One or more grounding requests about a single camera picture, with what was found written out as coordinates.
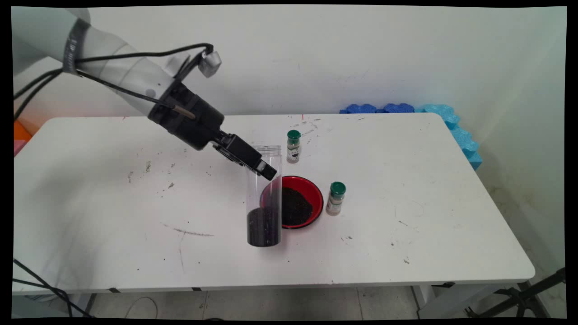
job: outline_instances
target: black seeds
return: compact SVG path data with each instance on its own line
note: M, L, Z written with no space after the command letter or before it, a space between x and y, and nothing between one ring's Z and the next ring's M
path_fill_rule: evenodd
M313 212L313 206L307 202L305 197L301 193L288 187L283 188L282 206L282 218L285 226L303 224Z
M277 210L268 206L247 214L247 242L253 246L277 245L281 240L281 224Z

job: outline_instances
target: blue foam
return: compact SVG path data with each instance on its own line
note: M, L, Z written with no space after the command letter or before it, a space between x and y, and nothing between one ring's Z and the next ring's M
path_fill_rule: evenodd
M474 154L468 158L468 161L470 162L470 165L472 165L473 170L476 170L483 160L481 159L480 154L474 152Z
M361 106L351 104L346 109L339 110L339 114L375 113L376 111L377 108L370 104L363 104Z
M454 114L454 109L447 105L427 104L420 107L420 112L436 113L442 117L450 130L454 130L458 127L458 122L460 121L460 118Z
M472 134L460 127L455 128L455 130L450 130L451 134L454 136L455 141L458 143L464 155L467 158L471 158L473 154L476 153L479 145L477 142L472 140Z
M406 103L401 103L399 105L396 104L387 104L383 107L385 113L413 113L414 109L413 106L408 105Z

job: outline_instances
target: white wall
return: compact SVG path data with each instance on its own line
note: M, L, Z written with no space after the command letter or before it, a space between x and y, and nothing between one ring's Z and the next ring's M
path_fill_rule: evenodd
M93 26L141 51L213 43L223 59L219 72L205 79L194 71L185 84L225 114L337 113L352 103L453 106L460 125L480 142L480 178L534 262L536 277L565 265L566 11L342 5L90 9ZM56 67L52 59L37 63L14 78L14 89ZM55 116L137 114L101 85L64 75L37 95L20 119L35 132ZM549 309L560 315L561 303L556 293L553 297Z
M566 265L564 248L564 77L566 19L542 49L529 78L499 105L480 145L478 175L532 260L535 283ZM566 317L566 286L540 295L552 316Z

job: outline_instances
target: green cap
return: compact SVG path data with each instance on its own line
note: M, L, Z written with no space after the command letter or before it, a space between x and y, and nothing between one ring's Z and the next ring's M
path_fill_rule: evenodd
M297 130L291 130L287 133L287 138L290 144L294 145L299 143L299 138L301 137L301 133Z
M342 182L333 182L331 183L331 195L334 198L342 198L345 196L345 184Z

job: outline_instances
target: orange object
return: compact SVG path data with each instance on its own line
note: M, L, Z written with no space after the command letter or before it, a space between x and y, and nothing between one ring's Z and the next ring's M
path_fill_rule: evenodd
M32 135L26 131L26 129L20 124L20 122L14 122L14 140L26 140L30 141Z

